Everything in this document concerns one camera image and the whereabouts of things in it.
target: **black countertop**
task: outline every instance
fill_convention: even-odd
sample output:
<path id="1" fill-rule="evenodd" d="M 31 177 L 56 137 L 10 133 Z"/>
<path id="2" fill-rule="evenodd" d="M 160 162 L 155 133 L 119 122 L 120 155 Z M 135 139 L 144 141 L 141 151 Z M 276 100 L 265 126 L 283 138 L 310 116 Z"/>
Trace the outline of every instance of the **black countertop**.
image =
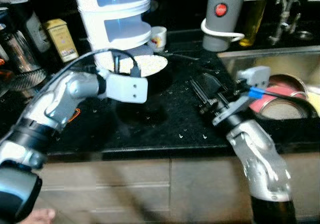
<path id="1" fill-rule="evenodd" d="M 181 45 L 171 45 L 178 50 Z M 167 67 L 148 78 L 144 104 L 88 98 L 81 114 L 70 122 L 49 148 L 50 158 L 84 161 L 93 154 L 101 159 L 166 158 L 234 155 L 228 142 L 197 111 L 198 100 L 189 80 L 201 73 L 216 76 L 233 93 L 233 81 L 217 56 L 201 50 L 200 42 L 183 46 L 198 61 L 171 59 Z M 0 135 L 18 119 L 25 104 L 17 93 L 0 98 Z M 316 152 L 320 119 L 257 121 L 271 135 L 280 153 Z"/>

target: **faucet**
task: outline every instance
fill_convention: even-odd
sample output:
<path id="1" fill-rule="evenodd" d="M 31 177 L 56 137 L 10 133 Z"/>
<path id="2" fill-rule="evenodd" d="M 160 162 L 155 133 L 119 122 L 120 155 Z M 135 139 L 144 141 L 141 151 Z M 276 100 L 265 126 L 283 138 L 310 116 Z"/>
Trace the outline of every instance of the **faucet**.
<path id="1" fill-rule="evenodd" d="M 286 0 L 282 0 L 283 9 L 280 15 L 280 22 L 278 23 L 277 29 L 274 33 L 274 35 L 269 36 L 269 41 L 271 45 L 277 44 L 283 32 L 289 32 L 290 34 L 294 33 L 297 27 L 297 23 L 301 17 L 301 13 L 298 13 L 293 22 L 291 24 L 288 24 L 288 19 L 290 17 L 290 10 L 292 7 L 292 4 L 297 0 L 289 0 L 288 2 Z"/>

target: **white handle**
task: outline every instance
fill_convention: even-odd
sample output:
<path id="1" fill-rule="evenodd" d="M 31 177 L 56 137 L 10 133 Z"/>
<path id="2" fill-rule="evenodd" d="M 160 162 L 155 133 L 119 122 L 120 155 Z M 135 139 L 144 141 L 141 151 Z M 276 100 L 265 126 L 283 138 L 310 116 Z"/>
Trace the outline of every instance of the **white handle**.
<path id="1" fill-rule="evenodd" d="M 215 30 L 210 30 L 206 27 L 206 18 L 202 21 L 201 23 L 201 30 L 210 36 L 215 36 L 215 37 L 225 37 L 225 38 L 233 38 L 231 42 L 236 42 L 241 40 L 242 38 L 245 37 L 244 34 L 242 33 L 236 33 L 236 32 L 223 32 L 223 31 L 215 31 Z"/>

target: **stainless steel sink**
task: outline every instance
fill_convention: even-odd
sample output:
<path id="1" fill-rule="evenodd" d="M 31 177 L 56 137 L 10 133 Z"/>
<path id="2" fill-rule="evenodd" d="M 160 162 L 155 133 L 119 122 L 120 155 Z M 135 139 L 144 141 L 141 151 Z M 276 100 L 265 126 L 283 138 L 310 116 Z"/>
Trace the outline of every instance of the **stainless steel sink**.
<path id="1" fill-rule="evenodd" d="M 239 70 L 268 66 L 271 75 L 290 74 L 320 87 L 320 45 L 221 52 L 218 57 L 233 78 Z"/>

